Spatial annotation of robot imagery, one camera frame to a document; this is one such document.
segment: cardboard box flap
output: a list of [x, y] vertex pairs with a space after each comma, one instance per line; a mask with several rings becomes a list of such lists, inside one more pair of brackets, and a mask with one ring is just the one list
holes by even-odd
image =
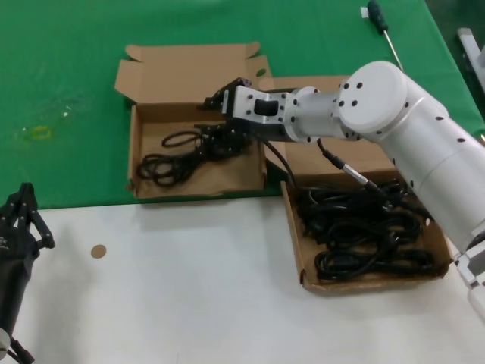
[[203, 59], [247, 59], [255, 57], [261, 45], [259, 42], [248, 44], [216, 44], [216, 45], [169, 45], [169, 46], [139, 46], [127, 45], [125, 52], [134, 61], [169, 61], [183, 59], [200, 61]]
[[[304, 86], [314, 86], [323, 93], [336, 92], [339, 85], [347, 76], [328, 77], [281, 77], [260, 80], [259, 88], [291, 89]], [[348, 142], [336, 138], [323, 138], [325, 148], [338, 155], [346, 163], [360, 173], [369, 171], [385, 171], [393, 169], [393, 163], [387, 158], [383, 150], [374, 143], [366, 140]], [[295, 176], [320, 175], [338, 173], [338, 170], [322, 156], [320, 149], [314, 144], [304, 143], [272, 143], [288, 161]], [[281, 162], [274, 154], [265, 148], [268, 161], [284, 170]]]
[[199, 104], [237, 77], [258, 85], [271, 77], [259, 43], [236, 45], [127, 46], [114, 88], [135, 102]]

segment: cardboard box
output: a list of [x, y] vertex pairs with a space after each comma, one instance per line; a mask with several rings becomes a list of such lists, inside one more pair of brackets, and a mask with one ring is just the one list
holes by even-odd
[[169, 134], [191, 130], [194, 124], [223, 122], [218, 111], [198, 109], [206, 97], [237, 77], [253, 85], [271, 77], [258, 43], [140, 47], [129, 45], [132, 61], [122, 60], [114, 88], [136, 102], [132, 107], [128, 179], [135, 197], [219, 195], [264, 187], [266, 165], [256, 142], [243, 155], [199, 167], [184, 184], [170, 188], [140, 180], [136, 167], [148, 153], [179, 154], [192, 146], [165, 149]]
[[[314, 86], [321, 92], [336, 92], [340, 82], [345, 77], [291, 77], [273, 80], [263, 80], [262, 89], [272, 88], [298, 88]], [[336, 169], [322, 156], [316, 144], [304, 143], [275, 143], [278, 150], [288, 161], [297, 183], [302, 186], [311, 186], [318, 183], [330, 183], [358, 188], [358, 183], [341, 170]], [[346, 142], [334, 138], [324, 138], [324, 145], [333, 154], [338, 155], [358, 172], [364, 174], [372, 181], [379, 183], [398, 178], [402, 180], [392, 162], [386, 157], [382, 149], [373, 143], [361, 140]], [[275, 165], [282, 168], [281, 163], [267, 151], [267, 157]], [[293, 248], [295, 252], [296, 267], [301, 285], [307, 290], [319, 290], [326, 293], [335, 291], [363, 291], [383, 290], [391, 287], [416, 284], [437, 278], [442, 278], [448, 271], [452, 262], [446, 239], [440, 227], [432, 221], [422, 221], [423, 231], [414, 244], [406, 248], [425, 248], [430, 250], [438, 267], [436, 276], [402, 278], [392, 275], [367, 274], [354, 281], [324, 281], [319, 280], [314, 266], [315, 256], [326, 249], [326, 246], [317, 245], [316, 242], [305, 236], [304, 227], [296, 212], [296, 191], [287, 183], [282, 183], [283, 198], [285, 200], [289, 229], [291, 231]]]

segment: screwdriver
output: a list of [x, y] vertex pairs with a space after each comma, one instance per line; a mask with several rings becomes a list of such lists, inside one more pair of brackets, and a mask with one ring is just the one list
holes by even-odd
[[379, 34], [383, 34], [386, 37], [387, 42], [391, 47], [391, 51], [393, 51], [394, 57], [396, 58], [397, 64], [399, 65], [399, 68], [401, 68], [401, 71], [404, 72], [404, 68], [402, 68], [401, 61], [397, 56], [396, 50], [394, 49], [393, 43], [391, 42], [391, 38], [389, 38], [389, 34], [387, 33], [389, 26], [384, 19], [384, 14], [380, 9], [379, 4], [375, 0], [370, 0], [367, 4], [367, 10], [369, 13], [369, 19], [371, 20], [372, 24], [375, 25]]

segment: cable connector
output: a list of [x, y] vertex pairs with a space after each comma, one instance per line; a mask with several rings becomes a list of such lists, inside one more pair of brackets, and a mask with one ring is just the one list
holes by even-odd
[[17, 354], [17, 359], [20, 364], [33, 364], [36, 361], [14, 338], [11, 339], [10, 346], [15, 354]]

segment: screwdriver handle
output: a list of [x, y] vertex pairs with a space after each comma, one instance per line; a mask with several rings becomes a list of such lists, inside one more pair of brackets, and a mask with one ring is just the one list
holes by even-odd
[[367, 11], [369, 13], [369, 19], [372, 24], [376, 26], [379, 34], [383, 34], [389, 29], [386, 20], [384, 19], [384, 14], [382, 14], [382, 10], [375, 0], [369, 1], [367, 4]]

